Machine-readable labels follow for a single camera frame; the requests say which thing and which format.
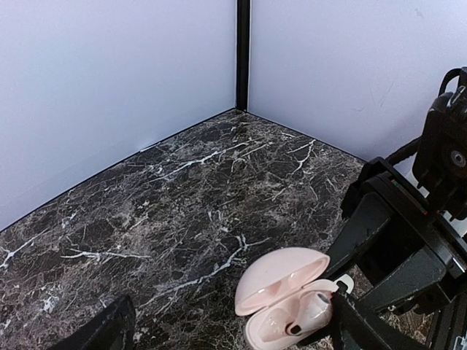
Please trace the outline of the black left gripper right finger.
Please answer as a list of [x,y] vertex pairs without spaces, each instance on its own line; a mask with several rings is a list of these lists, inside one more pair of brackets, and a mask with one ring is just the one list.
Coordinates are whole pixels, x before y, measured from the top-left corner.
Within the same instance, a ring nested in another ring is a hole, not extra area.
[[351,296],[344,282],[338,282],[337,286],[331,302],[333,323],[338,326],[341,343],[345,343],[345,331],[360,349],[397,349],[389,325]]

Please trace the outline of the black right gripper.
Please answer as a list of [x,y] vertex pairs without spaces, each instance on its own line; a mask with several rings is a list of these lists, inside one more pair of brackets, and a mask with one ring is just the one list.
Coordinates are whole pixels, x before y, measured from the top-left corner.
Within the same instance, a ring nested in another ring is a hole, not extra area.
[[341,210],[323,278],[357,264],[373,284],[360,298],[371,311],[431,314],[466,293],[466,240],[385,159],[363,166]]

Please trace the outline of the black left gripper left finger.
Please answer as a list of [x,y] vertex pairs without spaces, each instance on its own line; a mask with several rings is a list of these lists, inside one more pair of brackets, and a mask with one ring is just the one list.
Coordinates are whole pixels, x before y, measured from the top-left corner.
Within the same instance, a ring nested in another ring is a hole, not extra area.
[[131,350],[136,311],[130,295],[121,295],[69,337],[49,350]]

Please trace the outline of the white earbud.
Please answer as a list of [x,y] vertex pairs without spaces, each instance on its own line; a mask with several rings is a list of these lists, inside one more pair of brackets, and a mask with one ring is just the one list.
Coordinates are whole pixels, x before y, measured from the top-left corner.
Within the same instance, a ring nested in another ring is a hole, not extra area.
[[333,313],[332,293],[339,288],[338,282],[344,284],[348,294],[353,291],[355,282],[348,274],[335,281],[319,279],[300,290],[294,304],[296,315],[285,328],[287,335],[311,334],[330,322]]

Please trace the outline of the pink earbud charging case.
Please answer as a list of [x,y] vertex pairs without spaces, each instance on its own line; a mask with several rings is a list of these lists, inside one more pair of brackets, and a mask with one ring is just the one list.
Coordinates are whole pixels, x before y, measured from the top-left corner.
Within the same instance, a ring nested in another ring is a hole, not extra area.
[[315,333],[292,336],[285,328],[296,315],[300,290],[321,279],[330,261],[322,252],[289,247],[265,254],[243,273],[235,313],[249,317],[244,336],[251,349],[286,349]]

